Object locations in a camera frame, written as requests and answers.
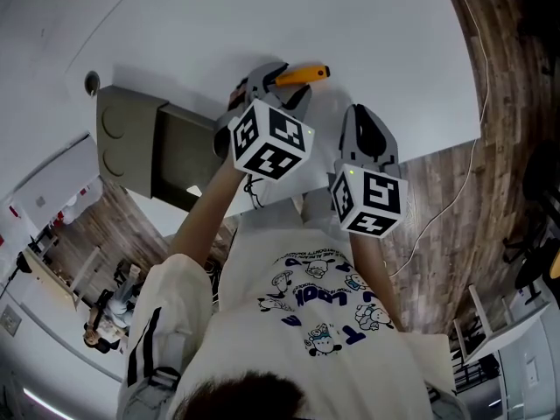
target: orange handle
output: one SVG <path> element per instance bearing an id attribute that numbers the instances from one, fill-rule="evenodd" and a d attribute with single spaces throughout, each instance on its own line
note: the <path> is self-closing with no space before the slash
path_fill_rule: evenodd
<path id="1" fill-rule="evenodd" d="M 307 66 L 281 74 L 276 78 L 275 84 L 281 88 L 324 80 L 329 76 L 331 76 L 331 71 L 328 66 Z"/>

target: table surface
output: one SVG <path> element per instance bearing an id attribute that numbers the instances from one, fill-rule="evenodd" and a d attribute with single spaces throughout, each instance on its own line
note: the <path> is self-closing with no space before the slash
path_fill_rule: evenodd
<path id="1" fill-rule="evenodd" d="M 256 185 L 265 204 L 327 185 L 352 102 L 387 124 L 401 162 L 480 136 L 473 71 L 451 0 L 122 0 L 75 58 L 66 84 L 92 132 L 95 105 L 83 91 L 90 70 L 103 87 L 159 96 L 215 119 L 241 78 L 277 59 L 322 62 L 332 76 L 312 86 L 304 120 L 317 132 L 311 158 L 279 184 Z M 161 231 L 161 203 L 134 197 Z M 251 208 L 240 190 L 228 214 Z"/>

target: wall outlet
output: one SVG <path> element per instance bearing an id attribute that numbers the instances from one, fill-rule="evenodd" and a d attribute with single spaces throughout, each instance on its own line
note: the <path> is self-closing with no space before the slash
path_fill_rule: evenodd
<path id="1" fill-rule="evenodd" d="M 539 382 L 539 375 L 536 372 L 535 358 L 527 362 L 525 365 L 525 371 L 527 372 L 527 384 L 531 388 Z"/>
<path id="2" fill-rule="evenodd" d="M 0 318 L 0 326 L 3 326 L 9 334 L 15 336 L 19 324 L 21 324 L 21 318 L 11 306 L 7 304 Z"/>

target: sleeve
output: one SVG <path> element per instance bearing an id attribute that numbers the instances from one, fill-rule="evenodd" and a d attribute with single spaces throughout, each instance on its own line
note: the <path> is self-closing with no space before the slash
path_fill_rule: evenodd
<path id="1" fill-rule="evenodd" d="M 202 342 L 212 315 L 212 285 L 186 255 L 154 266 L 143 284 L 129 331 L 121 392 L 158 368 L 182 375 Z"/>

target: white table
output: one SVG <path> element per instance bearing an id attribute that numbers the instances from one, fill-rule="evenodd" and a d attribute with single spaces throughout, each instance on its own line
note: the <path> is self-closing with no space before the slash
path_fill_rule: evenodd
<path id="1" fill-rule="evenodd" d="M 310 160 L 268 186 L 264 204 L 327 185 L 351 102 L 387 124 L 401 162 L 480 136 L 471 62 L 450 0 L 123 0 L 69 68 L 66 84 L 92 132 L 95 105 L 83 91 L 90 70 L 102 86 L 163 97 L 215 119 L 242 77 L 278 58 L 324 62 L 332 77 L 313 85 L 305 118 L 317 131 Z M 151 201 L 141 202 L 154 218 Z M 252 207 L 241 192 L 228 214 Z"/>

